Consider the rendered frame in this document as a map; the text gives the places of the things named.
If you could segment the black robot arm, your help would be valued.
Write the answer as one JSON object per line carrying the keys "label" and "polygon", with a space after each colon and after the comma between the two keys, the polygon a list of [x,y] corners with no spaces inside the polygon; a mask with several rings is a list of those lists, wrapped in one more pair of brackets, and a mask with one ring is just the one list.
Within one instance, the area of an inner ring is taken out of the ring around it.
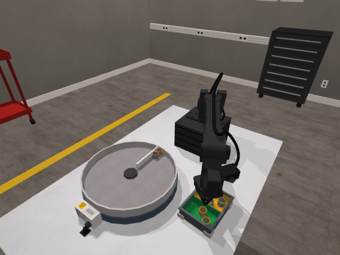
{"label": "black robot arm", "polygon": [[[215,124],[219,133],[223,132],[220,114],[223,112],[227,91],[218,90],[215,94]],[[240,176],[240,170],[234,163],[226,164],[230,158],[231,146],[226,145],[226,136],[217,136],[214,132],[213,95],[208,89],[201,89],[198,98],[198,113],[190,111],[186,118],[205,124],[200,146],[200,162],[202,162],[202,194],[210,199],[219,198],[223,194],[224,181],[234,183]]]}

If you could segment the bronze bushing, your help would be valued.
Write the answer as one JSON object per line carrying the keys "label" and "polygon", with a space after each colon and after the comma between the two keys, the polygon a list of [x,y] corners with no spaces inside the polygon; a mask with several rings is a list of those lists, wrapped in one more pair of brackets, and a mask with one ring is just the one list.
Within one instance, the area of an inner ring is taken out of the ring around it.
{"label": "bronze bushing", "polygon": [[163,154],[163,150],[161,148],[157,148],[156,151],[158,152],[159,156]]}
{"label": "bronze bushing", "polygon": [[202,222],[204,222],[204,221],[207,221],[208,224],[206,224],[206,225],[210,226],[210,218],[208,218],[208,217],[203,217],[203,218],[202,218]]}
{"label": "bronze bushing", "polygon": [[[201,212],[201,211],[204,211],[204,212]],[[204,207],[204,206],[201,206],[201,207],[199,208],[198,214],[199,214],[199,216],[201,216],[201,217],[205,217],[206,214],[207,214],[207,208]]]}

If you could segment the green bin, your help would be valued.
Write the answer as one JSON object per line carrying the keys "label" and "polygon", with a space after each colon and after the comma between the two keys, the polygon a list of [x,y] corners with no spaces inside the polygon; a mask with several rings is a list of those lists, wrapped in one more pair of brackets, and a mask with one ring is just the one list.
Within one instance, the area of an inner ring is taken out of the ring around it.
{"label": "green bin", "polygon": [[204,205],[203,202],[201,200],[199,200],[198,198],[196,198],[195,196],[193,196],[183,207],[183,209],[185,209],[186,211],[188,211],[189,213],[191,213],[194,217],[196,217],[197,219],[202,221],[201,216],[199,216],[198,212],[199,212],[199,207],[204,206],[207,208],[207,214],[205,217],[210,218],[210,226],[211,227],[213,225],[213,223],[215,222],[215,220],[217,219],[217,217],[220,215],[220,212],[217,211],[216,209],[212,208],[209,205]]}

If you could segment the grey round turntable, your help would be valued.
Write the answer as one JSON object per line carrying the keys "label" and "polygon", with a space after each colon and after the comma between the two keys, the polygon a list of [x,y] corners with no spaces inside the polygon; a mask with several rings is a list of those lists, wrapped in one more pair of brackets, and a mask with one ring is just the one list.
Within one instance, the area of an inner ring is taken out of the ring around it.
{"label": "grey round turntable", "polygon": [[[157,148],[163,154],[153,159]],[[173,200],[177,177],[175,159],[154,143],[127,141],[104,148],[81,172],[83,200],[75,210],[85,227],[79,233],[85,237],[103,220],[126,225],[155,217]]]}

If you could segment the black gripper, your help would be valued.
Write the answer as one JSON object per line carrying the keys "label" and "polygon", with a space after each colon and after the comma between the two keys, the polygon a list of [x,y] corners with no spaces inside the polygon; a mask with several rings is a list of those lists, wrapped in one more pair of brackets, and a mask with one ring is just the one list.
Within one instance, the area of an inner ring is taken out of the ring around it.
{"label": "black gripper", "polygon": [[207,205],[208,203],[212,201],[212,199],[207,198],[202,194],[202,175],[200,174],[200,175],[194,176],[193,180],[194,180],[195,189],[201,201],[203,202],[204,205]]}

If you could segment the yellow bin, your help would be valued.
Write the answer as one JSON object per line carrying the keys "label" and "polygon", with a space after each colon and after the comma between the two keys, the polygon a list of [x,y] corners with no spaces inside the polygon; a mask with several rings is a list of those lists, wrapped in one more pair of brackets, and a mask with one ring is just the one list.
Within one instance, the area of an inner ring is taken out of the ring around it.
{"label": "yellow bin", "polygon": [[[198,193],[196,192],[195,194],[194,194],[196,197],[199,197],[199,195],[198,195]],[[199,197],[200,198],[200,197]],[[228,201],[230,200],[230,198],[229,197],[227,197],[226,195],[223,195],[222,196],[222,198],[224,198],[225,200],[226,200],[226,203],[225,203],[225,206],[227,205],[227,203],[228,203]],[[218,205],[217,205],[217,201],[218,201],[218,198],[216,198],[216,199],[214,199],[214,208],[216,208],[217,210],[219,210],[219,211],[223,211],[223,209],[225,208],[225,207],[223,207],[223,208],[221,208],[221,207],[219,207]]]}

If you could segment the dark grey divided bin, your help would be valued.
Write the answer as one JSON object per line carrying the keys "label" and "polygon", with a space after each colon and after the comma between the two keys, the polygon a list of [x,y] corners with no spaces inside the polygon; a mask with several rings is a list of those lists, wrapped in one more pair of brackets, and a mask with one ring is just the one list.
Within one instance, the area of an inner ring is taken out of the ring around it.
{"label": "dark grey divided bin", "polygon": [[[224,195],[226,195],[227,197],[231,198],[230,201],[227,203],[227,205],[225,206],[225,208],[223,209],[223,211],[219,211],[216,208],[214,208],[213,206],[211,206],[212,208],[216,209],[217,211],[220,212],[220,215],[218,216],[218,218],[215,220],[215,222],[213,223],[212,227],[209,227],[208,225],[206,225],[204,222],[202,222],[201,220],[197,219],[196,217],[194,217],[192,214],[190,214],[189,212],[187,212],[186,210],[183,209],[184,205],[193,197],[195,196],[194,194],[196,193],[196,189],[186,198],[186,200],[178,207],[178,209],[180,210],[180,214],[184,216],[184,219],[189,222],[190,224],[192,224],[193,226],[195,226],[197,229],[199,229],[200,231],[203,232],[206,231],[208,234],[211,234],[213,230],[215,230],[215,228],[218,226],[218,224],[220,223],[220,221],[222,220],[222,218],[224,217],[224,215],[226,214],[226,212],[229,209],[230,204],[232,203],[232,201],[234,200],[234,196],[226,193],[225,191],[223,191]],[[196,196],[195,196],[196,197]],[[198,197],[196,197],[198,198]],[[198,198],[199,199],[199,198]],[[201,200],[201,199],[199,199]]]}

